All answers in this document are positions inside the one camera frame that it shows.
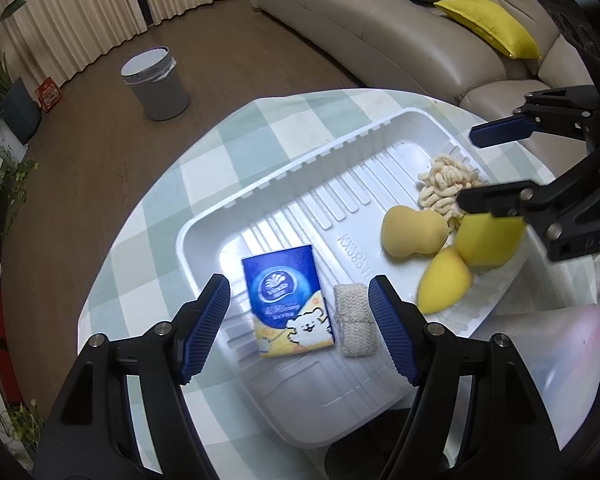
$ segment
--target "table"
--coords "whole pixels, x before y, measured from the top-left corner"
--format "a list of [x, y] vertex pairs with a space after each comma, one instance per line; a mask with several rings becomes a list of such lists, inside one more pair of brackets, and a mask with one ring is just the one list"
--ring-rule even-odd
[[[115, 239], [84, 305], [78, 351], [96, 332], [110, 339], [137, 336], [171, 319], [192, 293], [179, 270], [175, 240], [196, 214], [294, 158], [402, 108], [427, 111], [456, 138], [480, 118], [453, 105], [409, 92], [351, 89], [256, 100], [230, 115], [186, 151], [154, 184]], [[520, 144], [480, 150], [501, 182], [553, 175]], [[554, 269], [567, 304], [596, 301], [592, 258]], [[129, 397], [140, 454], [159, 470], [141, 403], [139, 381]], [[323, 478], [325, 449], [284, 443], [262, 419], [212, 348], [205, 368], [183, 387], [200, 438], [220, 478], [313, 480]]]

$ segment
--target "plastic container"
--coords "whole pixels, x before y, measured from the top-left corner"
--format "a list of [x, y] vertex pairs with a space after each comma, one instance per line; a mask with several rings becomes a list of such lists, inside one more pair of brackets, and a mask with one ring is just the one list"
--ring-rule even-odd
[[[336, 324], [335, 347], [260, 358], [241, 259], [311, 244], [331, 319], [333, 286], [368, 285], [376, 274], [386, 274], [405, 301], [414, 301], [430, 258], [391, 261], [382, 251], [380, 229], [388, 208], [398, 203], [417, 208], [417, 174], [428, 171], [438, 153], [478, 167], [430, 115], [402, 110], [302, 156], [182, 227], [176, 253], [193, 293], [214, 272], [231, 284], [231, 306], [216, 344], [287, 442], [304, 448], [334, 442], [388, 409], [411, 386], [398, 375], [380, 335], [376, 354], [343, 357]], [[458, 304], [427, 319], [471, 335], [515, 279], [527, 247], [525, 235], [509, 262], [476, 274]]]
[[[600, 383], [600, 307], [596, 304], [489, 316], [473, 338], [507, 334], [516, 345], [540, 392], [558, 445], [562, 449], [578, 431], [593, 405]], [[471, 391], [462, 378], [446, 452], [454, 462], [462, 441]]]
[[189, 96], [177, 76], [176, 60], [160, 46], [129, 59], [120, 73], [154, 121], [180, 115], [189, 106]]

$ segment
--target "screw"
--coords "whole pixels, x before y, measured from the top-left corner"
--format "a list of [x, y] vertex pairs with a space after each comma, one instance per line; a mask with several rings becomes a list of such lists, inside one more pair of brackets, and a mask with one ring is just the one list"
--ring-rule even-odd
[[534, 190], [531, 189], [530, 187], [525, 187], [525, 189], [520, 191], [520, 200], [522, 200], [522, 202], [527, 202], [528, 200], [531, 200], [531, 197], [533, 195], [534, 195]]
[[511, 339], [509, 339], [509, 337], [505, 336], [504, 334], [495, 334], [493, 336], [493, 341], [496, 345], [501, 346], [502, 348], [504, 348], [505, 346], [509, 346], [509, 343], [511, 343]]
[[430, 335], [443, 335], [443, 333], [445, 333], [445, 327], [440, 325], [440, 323], [429, 323], [427, 325], [427, 332], [429, 332]]
[[88, 338], [88, 344], [97, 348], [106, 340], [104, 334], [94, 334]]
[[558, 223], [551, 224], [546, 230], [546, 237], [549, 240], [557, 240], [562, 234], [562, 226]]
[[162, 321], [161, 323], [155, 325], [153, 332], [155, 332], [157, 335], [166, 335], [171, 332], [172, 328], [173, 327], [171, 326], [171, 323], [168, 321]]

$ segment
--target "knitted cloth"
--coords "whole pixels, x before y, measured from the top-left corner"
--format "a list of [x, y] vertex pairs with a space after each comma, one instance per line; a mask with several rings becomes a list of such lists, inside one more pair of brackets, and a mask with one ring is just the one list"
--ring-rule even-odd
[[351, 283], [333, 287], [339, 328], [340, 351], [344, 357], [363, 357], [377, 351], [377, 329], [369, 307], [366, 285]]

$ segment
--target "blue tissue pack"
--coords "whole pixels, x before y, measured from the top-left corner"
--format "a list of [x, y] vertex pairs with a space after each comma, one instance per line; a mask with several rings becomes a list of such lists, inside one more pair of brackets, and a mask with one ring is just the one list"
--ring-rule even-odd
[[310, 245], [242, 260], [261, 357], [334, 344]]

